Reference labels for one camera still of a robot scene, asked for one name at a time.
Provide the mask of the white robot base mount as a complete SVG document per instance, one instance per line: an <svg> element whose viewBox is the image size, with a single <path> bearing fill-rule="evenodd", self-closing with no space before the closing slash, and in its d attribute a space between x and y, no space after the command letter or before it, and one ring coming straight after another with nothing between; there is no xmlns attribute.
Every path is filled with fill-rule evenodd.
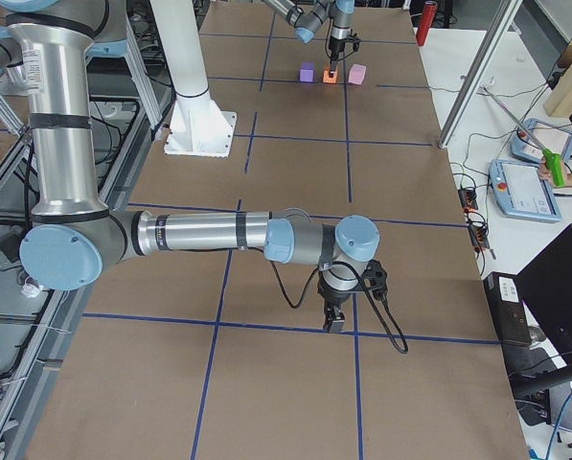
<svg viewBox="0 0 572 460"><path fill-rule="evenodd" d="M150 4L176 96L165 153L228 156L237 114L221 110L211 96L193 3Z"/></svg>

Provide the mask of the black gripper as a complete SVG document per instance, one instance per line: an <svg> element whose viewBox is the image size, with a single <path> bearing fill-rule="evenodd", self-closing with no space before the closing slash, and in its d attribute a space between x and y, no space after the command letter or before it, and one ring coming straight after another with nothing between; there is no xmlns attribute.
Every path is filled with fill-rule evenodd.
<svg viewBox="0 0 572 460"><path fill-rule="evenodd" d="M339 26L331 26L328 42L328 56L330 59L329 76L337 76L337 61L345 56L347 38L351 29Z"/></svg>

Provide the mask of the person's hand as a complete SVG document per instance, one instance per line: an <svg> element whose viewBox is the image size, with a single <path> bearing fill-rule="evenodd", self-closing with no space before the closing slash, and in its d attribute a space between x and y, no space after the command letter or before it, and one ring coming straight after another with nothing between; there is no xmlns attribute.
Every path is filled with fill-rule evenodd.
<svg viewBox="0 0 572 460"><path fill-rule="evenodd" d="M561 162L561 175L564 179L564 182L567 182L569 170L563 162ZM538 176L540 179L549 181L554 187L557 187L557 182L554 180L552 172L548 169L545 163L539 165Z"/></svg>

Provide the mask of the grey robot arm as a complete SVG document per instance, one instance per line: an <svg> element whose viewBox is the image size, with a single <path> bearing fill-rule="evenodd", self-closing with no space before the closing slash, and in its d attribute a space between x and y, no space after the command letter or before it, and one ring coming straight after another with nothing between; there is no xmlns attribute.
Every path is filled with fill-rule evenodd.
<svg viewBox="0 0 572 460"><path fill-rule="evenodd" d="M266 1L265 4L277 13L292 27L294 34L301 41L312 41L315 34L324 26L328 26L325 39L327 70L324 83L338 82L338 65L347 54L347 47L352 51L359 49L359 38L352 30L352 19L355 11L353 1L315 1L310 11L304 11L294 1ZM340 261L336 256L329 256L330 249L336 250L337 232L327 229L322 236L322 254L317 265L318 293L324 299L325 323L323 329L329 334L338 334L345 324L342 304L349 299L359 285L353 258L347 256Z"/></svg>

